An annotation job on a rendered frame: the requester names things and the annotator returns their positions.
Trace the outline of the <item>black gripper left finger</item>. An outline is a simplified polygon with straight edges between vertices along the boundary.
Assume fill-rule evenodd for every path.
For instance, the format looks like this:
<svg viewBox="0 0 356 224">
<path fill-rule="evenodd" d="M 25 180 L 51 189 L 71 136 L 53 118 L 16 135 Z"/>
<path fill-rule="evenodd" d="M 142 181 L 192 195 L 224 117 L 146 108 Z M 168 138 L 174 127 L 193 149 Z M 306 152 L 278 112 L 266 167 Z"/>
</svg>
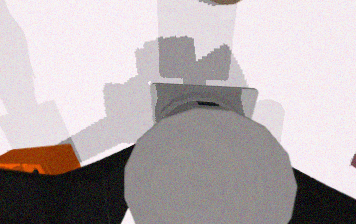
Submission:
<svg viewBox="0 0 356 224">
<path fill-rule="evenodd" d="M 124 168 L 135 144 L 69 172 L 0 168 L 0 217 L 31 224 L 121 224 Z"/>
</svg>

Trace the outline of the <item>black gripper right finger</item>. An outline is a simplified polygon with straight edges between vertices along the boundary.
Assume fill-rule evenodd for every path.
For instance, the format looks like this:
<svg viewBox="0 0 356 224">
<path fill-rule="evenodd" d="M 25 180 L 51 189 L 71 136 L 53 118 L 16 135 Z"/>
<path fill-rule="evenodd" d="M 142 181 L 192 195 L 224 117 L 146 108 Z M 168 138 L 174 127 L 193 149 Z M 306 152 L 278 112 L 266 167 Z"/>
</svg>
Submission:
<svg viewBox="0 0 356 224">
<path fill-rule="evenodd" d="M 288 224 L 356 224 L 356 199 L 292 167 L 297 183 Z"/>
</svg>

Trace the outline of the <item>pink eraser with blue sleeve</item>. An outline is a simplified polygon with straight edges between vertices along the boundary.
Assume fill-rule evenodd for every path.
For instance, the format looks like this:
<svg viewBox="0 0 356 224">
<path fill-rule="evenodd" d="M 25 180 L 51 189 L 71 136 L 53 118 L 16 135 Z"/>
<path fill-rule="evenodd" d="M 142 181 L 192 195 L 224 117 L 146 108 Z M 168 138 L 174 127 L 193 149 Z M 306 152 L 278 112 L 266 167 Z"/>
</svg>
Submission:
<svg viewBox="0 0 356 224">
<path fill-rule="evenodd" d="M 354 159 L 353 159 L 351 165 L 356 168 L 356 154 L 355 154 L 355 156 L 354 156 Z"/>
</svg>

